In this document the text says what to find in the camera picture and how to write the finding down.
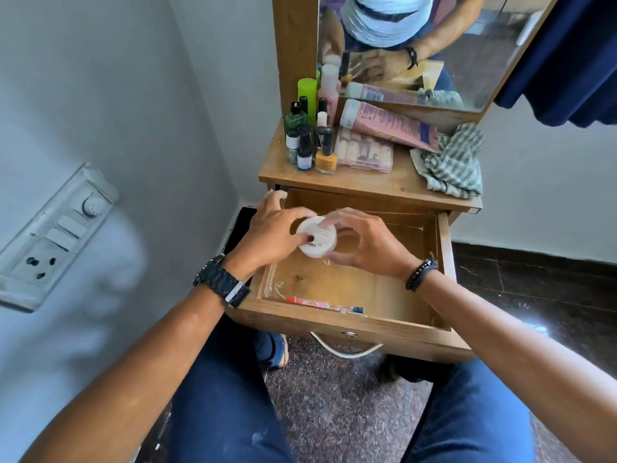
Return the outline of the person's right hand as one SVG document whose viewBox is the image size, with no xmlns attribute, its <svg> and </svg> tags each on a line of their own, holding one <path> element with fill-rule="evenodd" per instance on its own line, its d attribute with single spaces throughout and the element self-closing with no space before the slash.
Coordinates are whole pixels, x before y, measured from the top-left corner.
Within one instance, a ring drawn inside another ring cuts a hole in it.
<svg viewBox="0 0 617 463">
<path fill-rule="evenodd" d="M 383 220 L 352 208 L 329 213 L 320 226 L 334 225 L 337 232 L 359 236 L 361 269 L 406 283 L 423 261 L 415 257 L 390 232 Z"/>
</svg>

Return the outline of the white round cream jar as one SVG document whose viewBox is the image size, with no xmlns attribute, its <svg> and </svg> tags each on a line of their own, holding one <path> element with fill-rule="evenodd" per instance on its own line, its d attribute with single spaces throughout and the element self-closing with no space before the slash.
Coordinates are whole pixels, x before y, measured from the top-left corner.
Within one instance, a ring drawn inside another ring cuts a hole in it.
<svg viewBox="0 0 617 463">
<path fill-rule="evenodd" d="M 307 257 L 320 259 L 331 252 L 337 244 L 337 230 L 334 225 L 320 226 L 325 216 L 315 216 L 305 219 L 298 225 L 296 233 L 307 234 L 312 240 L 299 246 L 299 250 Z"/>
</svg>

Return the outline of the person's left forearm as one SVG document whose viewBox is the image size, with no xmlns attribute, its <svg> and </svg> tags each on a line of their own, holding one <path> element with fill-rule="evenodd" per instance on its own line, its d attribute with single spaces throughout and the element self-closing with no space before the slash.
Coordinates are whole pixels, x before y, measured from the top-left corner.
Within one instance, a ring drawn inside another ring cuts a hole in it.
<svg viewBox="0 0 617 463">
<path fill-rule="evenodd" d="M 130 463 L 231 297 L 201 283 L 43 429 L 19 463 Z"/>
</svg>

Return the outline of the wooden drawer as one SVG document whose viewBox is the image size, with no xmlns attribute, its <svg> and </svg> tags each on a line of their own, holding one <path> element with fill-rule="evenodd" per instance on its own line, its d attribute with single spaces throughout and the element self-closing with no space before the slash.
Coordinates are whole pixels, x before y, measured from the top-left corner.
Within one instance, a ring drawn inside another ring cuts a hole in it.
<svg viewBox="0 0 617 463">
<path fill-rule="evenodd" d="M 308 189 L 287 188 L 287 192 L 285 208 L 307 207 L 325 215 L 351 207 L 381 217 L 413 255 L 421 260 L 435 259 L 442 273 L 456 278 L 447 212 Z M 328 284 L 330 302 L 361 305 L 367 318 L 263 298 L 268 277 L 292 281 L 294 275 L 307 278 L 305 285 L 318 281 L 322 286 Z M 313 331 L 346 352 L 383 344 L 379 351 L 432 362 L 457 363 L 474 358 L 467 343 L 425 300 L 392 278 L 312 259 L 297 249 L 283 261 L 260 269 L 253 276 L 250 288 L 251 294 L 239 308 L 227 309 L 227 315 L 248 327 L 304 337 Z"/>
</svg>

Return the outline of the clear plastic packet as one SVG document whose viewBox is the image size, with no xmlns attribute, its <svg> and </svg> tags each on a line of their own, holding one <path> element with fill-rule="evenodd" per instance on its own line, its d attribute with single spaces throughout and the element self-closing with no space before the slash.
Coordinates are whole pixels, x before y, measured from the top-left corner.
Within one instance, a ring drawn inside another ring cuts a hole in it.
<svg viewBox="0 0 617 463">
<path fill-rule="evenodd" d="M 283 279 L 277 280 L 274 276 L 266 279 L 267 284 L 264 286 L 263 298 L 284 303 L 286 305 L 297 305 L 311 309 L 320 309 L 324 311 L 337 312 L 341 314 L 352 315 L 361 318 L 367 318 L 367 314 L 363 306 L 351 305 L 344 302 L 330 302 L 330 286 L 326 283 L 321 285 L 321 281 L 317 284 L 303 284 L 307 278 L 301 275 L 294 275 L 292 281 Z"/>
</svg>

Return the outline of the wooden dressing table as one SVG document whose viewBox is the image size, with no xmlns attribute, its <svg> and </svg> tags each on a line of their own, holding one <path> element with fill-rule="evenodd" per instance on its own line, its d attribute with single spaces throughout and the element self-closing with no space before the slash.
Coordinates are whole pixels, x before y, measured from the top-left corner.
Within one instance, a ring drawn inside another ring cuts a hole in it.
<svg viewBox="0 0 617 463">
<path fill-rule="evenodd" d="M 539 15 L 522 45 L 515 48 L 510 60 L 505 63 L 504 71 L 496 74 L 497 83 L 489 90 L 486 100 L 480 102 L 481 108 L 450 110 L 444 107 L 378 102 L 376 105 L 435 125 L 440 132 L 448 134 L 454 132 L 461 123 L 479 124 L 557 1 L 504 0 L 498 14 L 528 14 L 533 17 L 539 12 Z M 317 76 L 319 5 L 320 0 L 272 0 L 282 115 L 288 112 L 291 101 L 297 99 L 298 81 Z M 414 169 L 409 152 L 401 145 L 396 145 L 393 153 L 393 170 L 390 173 L 344 168 L 336 170 L 333 175 L 327 175 L 314 170 L 298 170 L 286 162 L 283 119 L 280 119 L 258 180 L 268 189 L 280 185 L 328 194 L 350 194 L 428 206 L 454 213 L 451 220 L 455 220 L 461 213 L 476 214 L 482 209 L 482 202 L 478 197 L 464 200 L 428 190 L 425 180 Z"/>
</svg>

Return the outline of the black wrist watch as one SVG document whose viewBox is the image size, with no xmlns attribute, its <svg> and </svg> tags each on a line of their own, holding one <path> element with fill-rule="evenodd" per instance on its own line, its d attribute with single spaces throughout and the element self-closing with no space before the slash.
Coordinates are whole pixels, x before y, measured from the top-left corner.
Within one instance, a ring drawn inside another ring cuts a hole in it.
<svg viewBox="0 0 617 463">
<path fill-rule="evenodd" d="M 250 288 L 236 279 L 223 266 L 226 255 L 220 253 L 206 263 L 195 276 L 192 285 L 205 284 L 232 308 L 237 309 L 250 294 Z"/>
</svg>

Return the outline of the person's shoe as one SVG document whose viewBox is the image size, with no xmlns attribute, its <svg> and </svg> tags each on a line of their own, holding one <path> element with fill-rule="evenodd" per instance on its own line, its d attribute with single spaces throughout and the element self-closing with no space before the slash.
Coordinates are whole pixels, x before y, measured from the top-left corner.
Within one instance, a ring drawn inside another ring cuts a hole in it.
<svg viewBox="0 0 617 463">
<path fill-rule="evenodd" d="M 279 370 L 289 362 L 289 346 L 284 334 L 271 334 L 273 354 L 270 359 L 270 369 Z"/>
</svg>

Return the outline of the dark green glass bottle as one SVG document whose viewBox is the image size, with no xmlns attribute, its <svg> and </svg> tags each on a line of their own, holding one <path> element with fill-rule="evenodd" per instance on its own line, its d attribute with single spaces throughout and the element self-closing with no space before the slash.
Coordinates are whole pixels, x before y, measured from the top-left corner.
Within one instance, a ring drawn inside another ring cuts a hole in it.
<svg viewBox="0 0 617 463">
<path fill-rule="evenodd" d="M 285 115 L 283 122 L 285 135 L 289 134 L 292 130 L 298 131 L 301 126 L 308 124 L 308 115 L 304 111 L 301 102 L 291 103 L 290 112 Z"/>
</svg>

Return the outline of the pink cosmetic tube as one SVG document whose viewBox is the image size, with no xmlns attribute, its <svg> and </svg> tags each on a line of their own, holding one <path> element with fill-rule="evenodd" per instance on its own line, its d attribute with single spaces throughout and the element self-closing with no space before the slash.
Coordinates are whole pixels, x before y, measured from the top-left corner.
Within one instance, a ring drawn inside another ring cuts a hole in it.
<svg viewBox="0 0 617 463">
<path fill-rule="evenodd" d="M 439 133 L 435 126 L 376 107 L 368 102 L 348 99 L 339 124 L 353 132 L 436 154 L 440 152 Z"/>
</svg>

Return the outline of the lime green cylinder bottle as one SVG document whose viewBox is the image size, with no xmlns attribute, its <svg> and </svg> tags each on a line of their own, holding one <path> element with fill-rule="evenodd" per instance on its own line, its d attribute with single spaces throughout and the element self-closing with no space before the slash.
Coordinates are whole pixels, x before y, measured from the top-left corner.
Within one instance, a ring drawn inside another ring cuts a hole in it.
<svg viewBox="0 0 617 463">
<path fill-rule="evenodd" d="M 317 89 L 318 82 L 315 78 L 304 77 L 297 82 L 298 101 L 311 125 L 315 125 L 317 121 Z"/>
</svg>

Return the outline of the pink bottle with white cap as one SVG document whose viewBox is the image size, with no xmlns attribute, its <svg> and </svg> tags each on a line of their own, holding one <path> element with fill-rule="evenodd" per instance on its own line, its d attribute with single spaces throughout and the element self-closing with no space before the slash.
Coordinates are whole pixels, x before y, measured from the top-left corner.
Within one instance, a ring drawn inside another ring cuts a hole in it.
<svg viewBox="0 0 617 463">
<path fill-rule="evenodd" d="M 326 99 L 328 127 L 332 127 L 334 125 L 336 109 L 339 100 L 339 90 L 339 67 L 328 63 L 322 65 L 318 98 Z"/>
</svg>

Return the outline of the person's leg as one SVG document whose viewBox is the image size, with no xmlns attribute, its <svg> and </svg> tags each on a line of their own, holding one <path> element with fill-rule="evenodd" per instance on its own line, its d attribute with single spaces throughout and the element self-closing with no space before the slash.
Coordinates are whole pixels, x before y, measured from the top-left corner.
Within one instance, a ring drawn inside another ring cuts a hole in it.
<svg viewBox="0 0 617 463">
<path fill-rule="evenodd" d="M 440 364 L 388 355 L 383 381 L 433 384 L 400 463 L 534 463 L 528 408 L 480 360 Z"/>
<path fill-rule="evenodd" d="M 166 463 L 296 463 L 263 378 L 271 334 L 222 316 L 172 399 Z"/>
</svg>

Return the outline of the dressing table mirror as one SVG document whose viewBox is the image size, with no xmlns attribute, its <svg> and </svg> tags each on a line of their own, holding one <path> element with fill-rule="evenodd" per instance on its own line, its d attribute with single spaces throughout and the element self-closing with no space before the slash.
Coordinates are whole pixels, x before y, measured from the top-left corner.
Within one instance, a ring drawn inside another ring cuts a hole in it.
<svg viewBox="0 0 617 463">
<path fill-rule="evenodd" d="M 319 0 L 342 97 L 480 112 L 553 0 Z"/>
</svg>

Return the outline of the white wall switchboard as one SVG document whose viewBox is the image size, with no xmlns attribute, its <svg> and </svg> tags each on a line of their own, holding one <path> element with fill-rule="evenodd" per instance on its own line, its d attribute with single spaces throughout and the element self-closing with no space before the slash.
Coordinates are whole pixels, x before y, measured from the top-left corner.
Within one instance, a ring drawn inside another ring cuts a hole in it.
<svg viewBox="0 0 617 463">
<path fill-rule="evenodd" d="M 0 307 L 37 311 L 118 199 L 100 171 L 82 165 L 0 251 Z"/>
</svg>

